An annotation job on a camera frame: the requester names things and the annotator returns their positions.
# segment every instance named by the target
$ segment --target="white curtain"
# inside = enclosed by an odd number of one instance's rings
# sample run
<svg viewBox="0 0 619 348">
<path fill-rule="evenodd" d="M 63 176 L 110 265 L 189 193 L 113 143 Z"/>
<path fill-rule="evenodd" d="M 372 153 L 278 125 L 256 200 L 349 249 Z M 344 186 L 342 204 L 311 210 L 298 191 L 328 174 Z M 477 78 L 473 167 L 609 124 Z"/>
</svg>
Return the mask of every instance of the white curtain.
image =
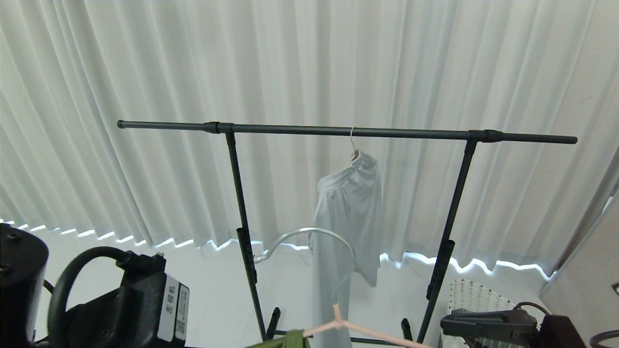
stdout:
<svg viewBox="0 0 619 348">
<path fill-rule="evenodd" d="M 0 2 L 0 215 L 157 245 L 235 238 L 222 121 L 577 136 L 480 144 L 452 239 L 551 272 L 619 146 L 617 1 Z M 253 240 L 312 224 L 346 137 L 238 134 Z M 383 250 L 435 254 L 462 141 L 354 139 Z M 303 244 L 303 238 L 296 242 Z"/>
</svg>

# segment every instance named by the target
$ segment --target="laundry basket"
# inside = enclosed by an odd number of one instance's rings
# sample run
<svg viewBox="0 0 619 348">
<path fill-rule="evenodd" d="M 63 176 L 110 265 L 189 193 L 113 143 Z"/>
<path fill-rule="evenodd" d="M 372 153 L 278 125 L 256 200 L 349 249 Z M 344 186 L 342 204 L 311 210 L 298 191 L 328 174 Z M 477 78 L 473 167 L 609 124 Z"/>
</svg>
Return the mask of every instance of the laundry basket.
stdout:
<svg viewBox="0 0 619 348">
<path fill-rule="evenodd" d="M 454 281 L 450 286 L 448 314 L 459 310 L 468 312 L 502 311 L 511 310 L 516 303 L 510 302 L 496 292 L 483 285 L 460 279 Z M 468 345 L 461 337 L 447 336 L 441 332 L 441 341 L 444 348 L 468 348 Z M 507 342 L 495 341 L 492 339 L 477 339 L 481 346 L 488 348 L 517 348 L 522 347 Z"/>
</svg>

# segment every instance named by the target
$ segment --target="marble floor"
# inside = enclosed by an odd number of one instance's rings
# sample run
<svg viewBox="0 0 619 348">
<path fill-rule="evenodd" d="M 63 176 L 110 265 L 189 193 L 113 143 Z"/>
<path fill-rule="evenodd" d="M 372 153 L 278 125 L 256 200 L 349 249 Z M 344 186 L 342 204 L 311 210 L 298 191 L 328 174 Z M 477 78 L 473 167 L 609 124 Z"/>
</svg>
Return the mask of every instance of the marble floor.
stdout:
<svg viewBox="0 0 619 348">
<path fill-rule="evenodd" d="M 259 331 L 245 269 L 236 242 L 216 250 L 212 244 L 200 248 L 173 243 L 158 248 L 136 246 L 132 240 L 120 243 L 114 237 L 99 240 L 95 235 L 78 237 L 75 232 L 32 232 L 50 249 L 46 279 L 52 284 L 69 261 L 82 251 L 99 245 L 109 245 L 141 254 L 163 252 L 166 272 L 191 289 L 187 346 L 246 347 L 259 342 Z M 261 245 L 254 245 L 260 253 Z M 256 265 L 258 292 L 266 325 L 274 307 L 282 311 L 279 329 L 300 329 L 311 324 L 311 267 L 308 250 L 278 248 L 268 261 Z M 432 264 L 406 258 L 401 264 L 387 258 L 381 260 L 378 285 L 368 287 L 355 274 L 352 278 L 349 320 L 394 336 L 401 336 L 400 321 L 408 318 L 413 337 L 417 337 L 427 301 L 426 287 Z M 487 274 L 478 266 L 460 273 L 450 265 L 443 290 L 434 312 L 425 343 L 438 344 L 439 320 L 447 312 L 449 283 L 455 279 L 470 279 L 487 286 L 513 301 L 541 303 L 537 294 L 545 279 L 535 269 L 517 271 L 497 266 Z M 122 271 L 112 260 L 97 259 L 80 273 L 69 297 L 69 306 L 89 300 L 117 288 Z M 50 295 L 43 291 L 37 316 L 37 339 L 46 335 L 46 317 Z M 354 344 L 355 347 L 370 347 Z"/>
</svg>

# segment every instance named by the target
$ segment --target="black clothes rack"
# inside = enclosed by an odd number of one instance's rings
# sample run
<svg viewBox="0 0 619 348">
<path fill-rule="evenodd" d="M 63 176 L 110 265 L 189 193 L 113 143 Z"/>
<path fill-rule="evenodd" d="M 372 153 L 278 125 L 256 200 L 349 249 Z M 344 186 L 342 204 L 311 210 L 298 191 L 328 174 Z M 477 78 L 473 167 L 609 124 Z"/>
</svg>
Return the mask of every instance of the black clothes rack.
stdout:
<svg viewBox="0 0 619 348">
<path fill-rule="evenodd" d="M 205 131 L 214 134 L 225 134 L 232 164 L 232 175 L 236 189 L 236 199 L 241 216 L 241 227 L 236 230 L 241 255 L 245 264 L 245 273 L 249 282 L 251 298 L 254 302 L 254 310 L 258 319 L 258 328 L 263 341 L 272 339 L 276 334 L 286 334 L 286 331 L 277 330 L 277 323 L 280 316 L 279 308 L 275 308 L 271 316 L 268 328 L 265 329 L 262 310 L 256 283 L 258 275 L 254 266 L 254 255 L 251 249 L 251 239 L 249 237 L 249 223 L 247 221 L 247 211 L 245 209 L 245 198 L 243 196 L 243 186 L 241 184 L 241 172 L 238 166 L 236 155 L 235 133 L 263 133 L 263 134 L 312 134 L 323 136 L 363 136 L 363 137 L 394 137 L 411 139 L 450 139 L 466 140 L 462 165 L 456 181 L 456 188 L 449 206 L 443 237 L 436 255 L 436 263 L 430 279 L 430 284 L 426 292 L 428 306 L 423 317 L 421 328 L 417 336 L 417 342 L 423 342 L 428 330 L 430 318 L 436 306 L 436 300 L 441 290 L 441 285 L 449 266 L 449 259 L 453 252 L 455 242 L 449 239 L 451 229 L 456 219 L 456 212 L 462 197 L 462 190 L 466 181 L 467 174 L 475 147 L 479 142 L 500 142 L 500 141 L 519 141 L 519 142 L 545 142 L 555 144 L 575 144 L 578 139 L 572 136 L 551 136 L 541 134 L 516 134 L 503 133 L 494 130 L 471 130 L 471 131 L 435 131 L 422 129 L 386 129 L 386 128 L 347 128 L 347 127 L 321 127 L 321 126 L 280 126 L 262 124 L 234 124 L 224 122 L 207 123 L 171 123 L 171 122 L 137 122 L 137 121 L 118 121 L 119 128 L 147 128 L 147 129 L 177 129 L 186 131 Z M 401 322 L 402 334 L 406 339 L 412 339 L 410 325 L 407 319 Z M 392 345 L 391 343 L 376 339 L 365 339 L 352 337 L 353 342 L 364 342 L 372 344 Z"/>
</svg>

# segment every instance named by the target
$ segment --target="white hanger hook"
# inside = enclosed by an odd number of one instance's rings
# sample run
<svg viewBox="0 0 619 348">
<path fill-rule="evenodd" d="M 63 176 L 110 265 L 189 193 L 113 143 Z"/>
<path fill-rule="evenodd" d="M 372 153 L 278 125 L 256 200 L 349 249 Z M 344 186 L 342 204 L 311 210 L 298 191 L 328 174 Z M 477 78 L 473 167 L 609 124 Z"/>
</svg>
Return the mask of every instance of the white hanger hook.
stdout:
<svg viewBox="0 0 619 348">
<path fill-rule="evenodd" d="M 355 127 L 353 126 L 352 128 L 350 128 L 350 143 L 352 144 L 352 150 L 355 150 L 355 142 L 352 140 L 352 131 L 353 129 L 355 129 Z"/>
</svg>

